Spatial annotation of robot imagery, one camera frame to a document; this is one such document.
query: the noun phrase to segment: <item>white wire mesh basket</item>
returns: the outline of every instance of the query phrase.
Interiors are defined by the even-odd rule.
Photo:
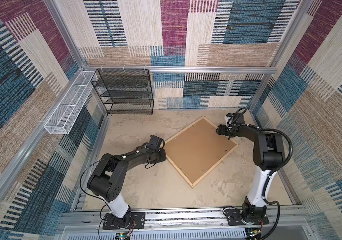
[[[78,75],[53,114],[44,124],[44,129],[49,134],[69,134],[92,90],[92,78],[97,77],[91,71],[83,71]]]

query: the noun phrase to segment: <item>beige floor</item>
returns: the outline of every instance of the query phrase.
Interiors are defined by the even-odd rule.
[[[115,114],[101,149],[104,153],[123,154],[149,140],[150,135],[168,139],[201,116],[216,125],[224,123],[226,113],[236,109],[154,110],[153,115]],[[253,124],[250,114],[245,122]],[[150,169],[137,166],[127,172],[122,195],[131,208],[240,206],[249,192],[256,167],[252,160],[253,142],[235,140],[240,146],[194,188],[166,160]],[[268,199],[291,205],[278,175]],[[103,202],[87,196],[84,209],[100,209]]]

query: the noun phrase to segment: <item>wire mesh rack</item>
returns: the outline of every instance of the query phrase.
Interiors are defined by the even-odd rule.
[[[97,79],[92,71],[83,71],[75,79],[67,93],[44,124],[50,134],[68,134],[92,90],[91,79]]]
[[[91,83],[107,113],[152,114],[154,98],[145,69],[109,69],[95,71]]]

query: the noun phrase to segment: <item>patterned wall panel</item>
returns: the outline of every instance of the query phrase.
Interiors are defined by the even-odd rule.
[[[70,134],[43,137],[0,204],[0,238],[53,239],[103,119],[96,97],[89,95]]]
[[[293,142],[284,172],[323,239],[342,239],[342,1],[315,0],[253,114]]]
[[[263,74],[152,73],[155,108],[247,107]]]
[[[0,1],[0,175],[77,68],[42,0]],[[59,143],[51,138],[48,144]],[[21,210],[52,165],[48,155],[53,152],[44,148],[46,152],[26,165],[0,205],[0,231],[6,231],[0,237],[23,236],[9,232],[17,218],[24,219]],[[56,170],[65,173],[65,168]]]
[[[58,0],[58,5],[89,65],[262,67],[271,65],[299,2]],[[157,85],[179,83],[182,75],[153,75],[154,108],[247,106],[261,79],[185,74],[184,81],[206,82]]]

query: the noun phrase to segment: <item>black wire mesh shelf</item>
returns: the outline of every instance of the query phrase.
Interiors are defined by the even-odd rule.
[[[108,69],[95,71],[92,81],[107,113],[152,114],[154,98],[145,69]]]

